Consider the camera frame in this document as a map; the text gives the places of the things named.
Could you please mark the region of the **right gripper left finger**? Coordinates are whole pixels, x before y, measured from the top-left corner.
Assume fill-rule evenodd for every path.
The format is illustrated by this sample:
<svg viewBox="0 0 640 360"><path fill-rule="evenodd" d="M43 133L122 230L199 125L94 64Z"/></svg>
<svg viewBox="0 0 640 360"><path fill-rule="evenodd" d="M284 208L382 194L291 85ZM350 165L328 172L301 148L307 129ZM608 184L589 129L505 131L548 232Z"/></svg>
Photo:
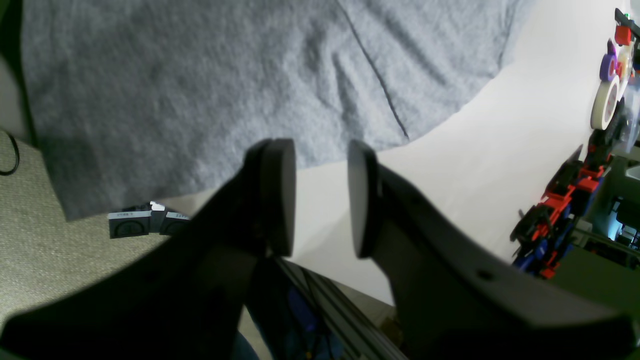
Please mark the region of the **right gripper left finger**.
<svg viewBox="0 0 640 360"><path fill-rule="evenodd" d="M266 139L176 234L137 262L13 316L3 360L222 360L254 270L293 250L292 139Z"/></svg>

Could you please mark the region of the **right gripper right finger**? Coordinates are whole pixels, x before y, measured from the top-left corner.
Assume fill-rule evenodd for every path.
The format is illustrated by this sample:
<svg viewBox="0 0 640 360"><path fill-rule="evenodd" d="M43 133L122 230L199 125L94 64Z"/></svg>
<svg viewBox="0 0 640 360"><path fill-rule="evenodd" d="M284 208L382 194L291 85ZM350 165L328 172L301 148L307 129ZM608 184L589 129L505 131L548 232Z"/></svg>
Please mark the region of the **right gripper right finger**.
<svg viewBox="0 0 640 360"><path fill-rule="evenodd" d="M356 256L386 276L412 360L624 360L636 322L468 238L370 146L349 143Z"/></svg>

